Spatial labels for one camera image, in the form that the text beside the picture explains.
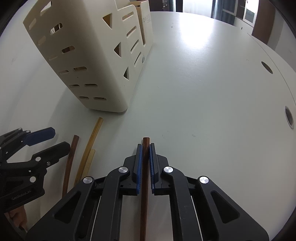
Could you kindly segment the person left hand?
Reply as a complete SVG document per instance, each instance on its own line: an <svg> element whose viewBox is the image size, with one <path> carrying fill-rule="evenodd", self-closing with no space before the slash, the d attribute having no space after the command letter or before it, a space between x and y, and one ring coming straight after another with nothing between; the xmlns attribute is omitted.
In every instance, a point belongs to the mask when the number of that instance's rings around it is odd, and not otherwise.
<svg viewBox="0 0 296 241"><path fill-rule="evenodd" d="M24 229L28 231L27 227L27 214L24 206L20 206L14 210L5 213L6 218L12 222L16 228Z"/></svg>

